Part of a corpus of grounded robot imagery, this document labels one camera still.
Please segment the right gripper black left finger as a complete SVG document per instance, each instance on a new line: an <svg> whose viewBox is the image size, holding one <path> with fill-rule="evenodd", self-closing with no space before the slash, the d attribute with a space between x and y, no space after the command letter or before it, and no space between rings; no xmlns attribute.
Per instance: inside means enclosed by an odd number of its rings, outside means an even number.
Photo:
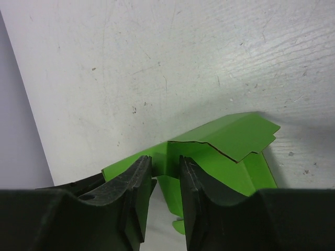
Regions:
<svg viewBox="0 0 335 251"><path fill-rule="evenodd" d="M67 189L1 191L1 250L139 250L155 187L152 159L139 157L76 196Z"/></svg>

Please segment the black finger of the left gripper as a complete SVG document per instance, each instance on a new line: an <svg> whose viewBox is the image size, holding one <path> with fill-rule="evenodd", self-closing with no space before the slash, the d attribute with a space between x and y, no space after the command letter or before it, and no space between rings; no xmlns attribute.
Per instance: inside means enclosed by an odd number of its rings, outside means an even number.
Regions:
<svg viewBox="0 0 335 251"><path fill-rule="evenodd" d="M99 196L93 193L93 190L97 189L105 183L105 179L102 173L95 174L93 176L73 181L67 184L41 188L35 190L36 200L62 200L70 198L74 200L98 200Z"/></svg>

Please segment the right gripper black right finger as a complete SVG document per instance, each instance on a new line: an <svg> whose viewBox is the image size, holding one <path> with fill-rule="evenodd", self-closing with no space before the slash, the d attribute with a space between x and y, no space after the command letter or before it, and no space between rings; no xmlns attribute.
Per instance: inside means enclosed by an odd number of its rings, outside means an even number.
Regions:
<svg viewBox="0 0 335 251"><path fill-rule="evenodd" d="M179 166L188 250L334 250L334 190L244 196L190 157Z"/></svg>

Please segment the green paper box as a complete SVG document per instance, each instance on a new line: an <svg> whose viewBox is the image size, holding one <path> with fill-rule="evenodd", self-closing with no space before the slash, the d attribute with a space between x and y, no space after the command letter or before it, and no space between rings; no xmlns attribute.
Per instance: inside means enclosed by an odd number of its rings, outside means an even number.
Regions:
<svg viewBox="0 0 335 251"><path fill-rule="evenodd" d="M110 181L140 156L150 156L152 176L158 179L169 211L179 217L172 225L184 234L179 156L192 158L207 174L250 196L256 190L277 187L263 151L279 129L256 112L226 115L111 164L102 174Z"/></svg>

